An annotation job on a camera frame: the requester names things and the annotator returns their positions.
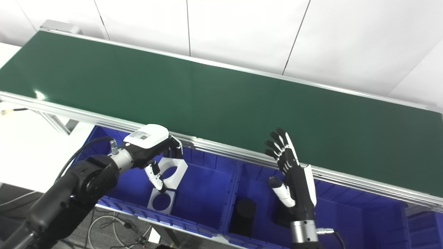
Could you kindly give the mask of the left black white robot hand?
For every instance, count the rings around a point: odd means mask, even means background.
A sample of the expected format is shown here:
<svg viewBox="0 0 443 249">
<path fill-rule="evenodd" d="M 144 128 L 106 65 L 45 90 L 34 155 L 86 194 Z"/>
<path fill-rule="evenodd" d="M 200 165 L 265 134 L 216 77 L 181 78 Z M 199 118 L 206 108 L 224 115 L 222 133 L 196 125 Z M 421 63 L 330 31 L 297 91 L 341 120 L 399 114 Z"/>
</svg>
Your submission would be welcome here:
<svg viewBox="0 0 443 249">
<path fill-rule="evenodd" d="M 128 152 L 132 168 L 147 169 L 147 176 L 158 192 L 166 191 L 159 163 L 154 159 L 164 157 L 182 159 L 182 142 L 171 135 L 167 128 L 147 124 L 123 139 L 120 149 Z"/>
</svg>

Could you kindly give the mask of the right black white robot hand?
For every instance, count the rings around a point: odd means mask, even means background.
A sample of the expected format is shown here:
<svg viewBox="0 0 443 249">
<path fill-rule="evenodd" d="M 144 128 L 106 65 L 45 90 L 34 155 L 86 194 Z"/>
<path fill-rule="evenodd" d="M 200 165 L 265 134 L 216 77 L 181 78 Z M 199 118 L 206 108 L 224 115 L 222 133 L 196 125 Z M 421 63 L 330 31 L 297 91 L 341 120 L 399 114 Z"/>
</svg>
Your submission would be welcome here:
<svg viewBox="0 0 443 249">
<path fill-rule="evenodd" d="M 270 132 L 270 137 L 273 140 L 265 141 L 269 147 L 265 154 L 275 159 L 284 180 L 270 176 L 268 185 L 293 221 L 315 220 L 315 184 L 310 166 L 300 164 L 290 136 L 284 129 L 277 127 Z"/>
</svg>

